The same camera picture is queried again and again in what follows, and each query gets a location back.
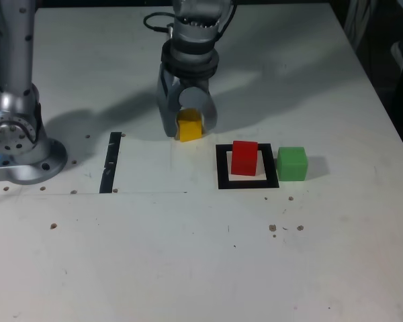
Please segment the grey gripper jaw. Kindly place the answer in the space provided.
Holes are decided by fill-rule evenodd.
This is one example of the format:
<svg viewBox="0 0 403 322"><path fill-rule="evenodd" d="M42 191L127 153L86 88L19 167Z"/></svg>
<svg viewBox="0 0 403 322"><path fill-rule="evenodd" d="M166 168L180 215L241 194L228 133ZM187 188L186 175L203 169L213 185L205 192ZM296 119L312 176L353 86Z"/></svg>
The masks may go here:
<svg viewBox="0 0 403 322"><path fill-rule="evenodd" d="M161 63L156 88L156 101L165 134L170 138L174 138L178 132L177 114L181 110L179 96L183 89L179 78L171 74Z"/></svg>
<svg viewBox="0 0 403 322"><path fill-rule="evenodd" d="M193 109L201 118L205 131L212 131L218 120L216 106L209 92L199 87L188 87L179 95L179 103L184 109Z"/></svg>

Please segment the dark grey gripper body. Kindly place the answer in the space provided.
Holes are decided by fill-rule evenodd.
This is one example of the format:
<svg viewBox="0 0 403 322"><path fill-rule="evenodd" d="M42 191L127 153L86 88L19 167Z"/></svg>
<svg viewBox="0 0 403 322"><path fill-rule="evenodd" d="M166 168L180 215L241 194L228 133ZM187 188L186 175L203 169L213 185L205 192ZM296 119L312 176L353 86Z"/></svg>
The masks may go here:
<svg viewBox="0 0 403 322"><path fill-rule="evenodd" d="M181 92L185 89L196 87L201 89L205 93L209 93L209 80L201 79L186 79L173 76L171 80L171 85L169 87L169 92Z"/></svg>

